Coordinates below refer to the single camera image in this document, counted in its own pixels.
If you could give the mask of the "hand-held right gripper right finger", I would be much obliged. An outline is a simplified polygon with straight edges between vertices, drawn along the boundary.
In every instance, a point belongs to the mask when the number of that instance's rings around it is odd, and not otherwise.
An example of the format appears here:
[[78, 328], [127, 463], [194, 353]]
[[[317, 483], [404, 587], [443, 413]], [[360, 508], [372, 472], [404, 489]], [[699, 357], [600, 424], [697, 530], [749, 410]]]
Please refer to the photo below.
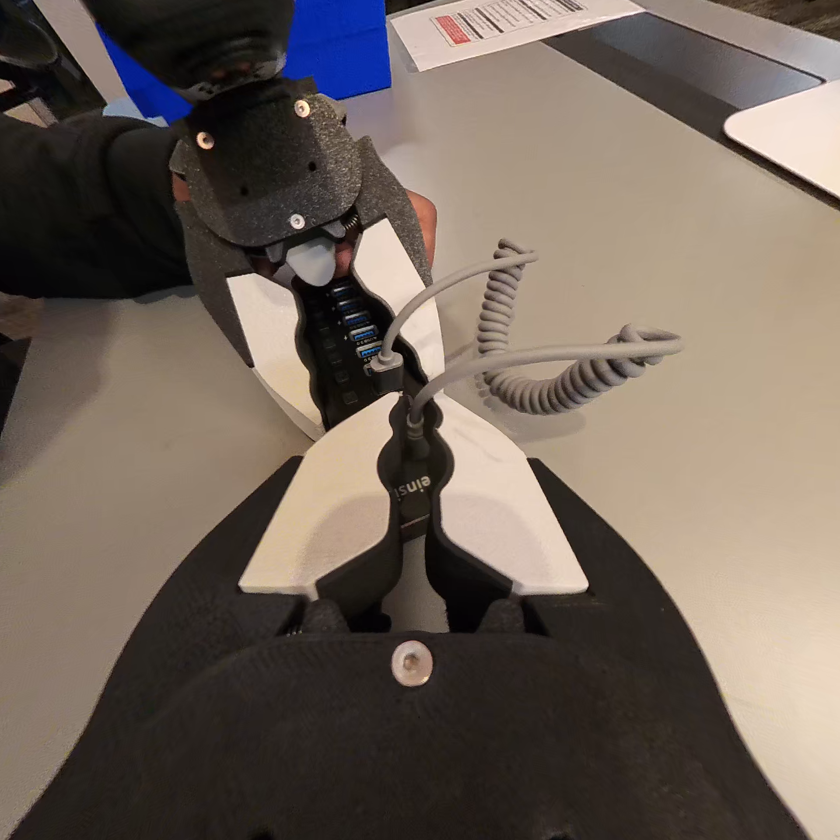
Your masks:
[[510, 597], [584, 593], [586, 575], [519, 446], [456, 401], [431, 401], [425, 421], [425, 568], [448, 625], [479, 625]]

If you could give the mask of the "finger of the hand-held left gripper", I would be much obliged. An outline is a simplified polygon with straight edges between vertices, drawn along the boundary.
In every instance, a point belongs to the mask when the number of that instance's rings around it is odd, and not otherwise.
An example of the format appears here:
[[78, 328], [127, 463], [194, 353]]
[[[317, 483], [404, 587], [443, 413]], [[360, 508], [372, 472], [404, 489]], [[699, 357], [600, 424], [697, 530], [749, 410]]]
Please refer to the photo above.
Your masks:
[[294, 292], [256, 273], [227, 279], [252, 370], [289, 419], [312, 441], [325, 434], [316, 368]]
[[[351, 261], [351, 275], [368, 297], [385, 311], [383, 324], [388, 328], [405, 305], [426, 286], [407, 254], [391, 221], [384, 217], [362, 230]], [[426, 301], [403, 324], [394, 351], [403, 358], [400, 374], [373, 374], [376, 391], [401, 391], [403, 375], [410, 374], [421, 384], [445, 370], [445, 348], [435, 299]]]

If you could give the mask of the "blue box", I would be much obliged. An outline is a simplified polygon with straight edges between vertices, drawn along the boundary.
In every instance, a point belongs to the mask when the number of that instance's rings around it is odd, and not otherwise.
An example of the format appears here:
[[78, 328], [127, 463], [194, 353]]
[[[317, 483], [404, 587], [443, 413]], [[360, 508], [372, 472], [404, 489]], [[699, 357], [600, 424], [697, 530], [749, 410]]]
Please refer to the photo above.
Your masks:
[[[133, 114], [173, 124], [192, 105], [151, 74], [96, 23], [98, 34], [133, 103]], [[383, 1], [295, 2], [285, 77], [314, 79], [335, 100], [391, 86], [391, 61]]]

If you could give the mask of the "dark grey desk panel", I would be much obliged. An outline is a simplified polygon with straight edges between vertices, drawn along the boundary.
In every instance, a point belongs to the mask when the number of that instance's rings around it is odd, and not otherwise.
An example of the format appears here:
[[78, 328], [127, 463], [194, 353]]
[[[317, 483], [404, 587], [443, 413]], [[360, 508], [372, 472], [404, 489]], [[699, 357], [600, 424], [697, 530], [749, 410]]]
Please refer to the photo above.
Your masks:
[[543, 43], [693, 130], [726, 144], [735, 113], [825, 83], [812, 73], [650, 13]]

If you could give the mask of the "white printed paper sheet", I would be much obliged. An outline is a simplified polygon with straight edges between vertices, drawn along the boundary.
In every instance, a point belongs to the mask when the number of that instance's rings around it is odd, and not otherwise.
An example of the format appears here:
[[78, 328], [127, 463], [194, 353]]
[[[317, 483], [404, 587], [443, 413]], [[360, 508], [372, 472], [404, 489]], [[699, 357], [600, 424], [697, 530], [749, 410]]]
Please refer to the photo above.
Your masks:
[[423, 72], [643, 12], [629, 1], [462, 1], [422, 6], [390, 23]]

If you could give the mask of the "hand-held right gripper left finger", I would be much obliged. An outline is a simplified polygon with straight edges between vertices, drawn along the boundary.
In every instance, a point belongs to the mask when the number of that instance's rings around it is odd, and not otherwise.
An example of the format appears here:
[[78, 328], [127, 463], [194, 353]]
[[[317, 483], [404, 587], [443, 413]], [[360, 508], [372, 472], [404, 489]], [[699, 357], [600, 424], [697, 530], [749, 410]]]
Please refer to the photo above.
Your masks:
[[399, 400], [382, 396], [310, 447], [239, 579], [242, 592], [331, 600], [352, 619], [393, 589], [400, 513], [380, 460]]

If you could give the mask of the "person's left forearm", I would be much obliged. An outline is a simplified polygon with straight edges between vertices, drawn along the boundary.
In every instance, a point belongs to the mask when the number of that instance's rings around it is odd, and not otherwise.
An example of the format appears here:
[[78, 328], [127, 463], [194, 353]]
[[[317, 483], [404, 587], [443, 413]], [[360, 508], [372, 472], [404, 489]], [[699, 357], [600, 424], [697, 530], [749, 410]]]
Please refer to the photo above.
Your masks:
[[172, 130], [88, 115], [39, 127], [1, 117], [1, 291], [131, 299], [190, 286]]

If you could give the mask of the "black adapter block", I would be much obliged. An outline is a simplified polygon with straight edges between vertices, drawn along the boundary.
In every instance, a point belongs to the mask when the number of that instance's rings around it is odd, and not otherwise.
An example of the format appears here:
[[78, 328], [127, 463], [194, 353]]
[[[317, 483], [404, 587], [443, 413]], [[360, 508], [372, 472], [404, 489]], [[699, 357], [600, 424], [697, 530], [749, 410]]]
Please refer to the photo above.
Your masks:
[[409, 458], [389, 475], [389, 487], [397, 505], [400, 540], [406, 544], [423, 537], [427, 530], [433, 488], [429, 458]]

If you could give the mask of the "black usb hub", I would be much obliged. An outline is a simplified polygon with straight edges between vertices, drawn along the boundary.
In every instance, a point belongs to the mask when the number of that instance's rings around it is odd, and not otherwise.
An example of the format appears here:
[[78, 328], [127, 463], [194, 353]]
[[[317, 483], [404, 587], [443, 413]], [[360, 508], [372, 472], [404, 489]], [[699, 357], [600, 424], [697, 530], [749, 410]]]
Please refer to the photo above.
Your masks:
[[374, 383], [369, 367], [394, 314], [350, 276], [323, 287], [294, 276], [291, 288], [301, 309], [299, 351], [329, 431], [392, 391]]

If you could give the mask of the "person's left hand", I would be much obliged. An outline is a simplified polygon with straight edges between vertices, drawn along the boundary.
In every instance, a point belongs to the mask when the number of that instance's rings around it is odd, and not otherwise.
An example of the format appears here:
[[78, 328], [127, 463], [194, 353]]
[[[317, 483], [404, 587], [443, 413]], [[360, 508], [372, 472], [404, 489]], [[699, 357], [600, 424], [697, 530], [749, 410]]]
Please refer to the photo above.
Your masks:
[[411, 190], [406, 191], [407, 197], [415, 211], [421, 232], [427, 261], [434, 264], [438, 214], [435, 204], [427, 197]]

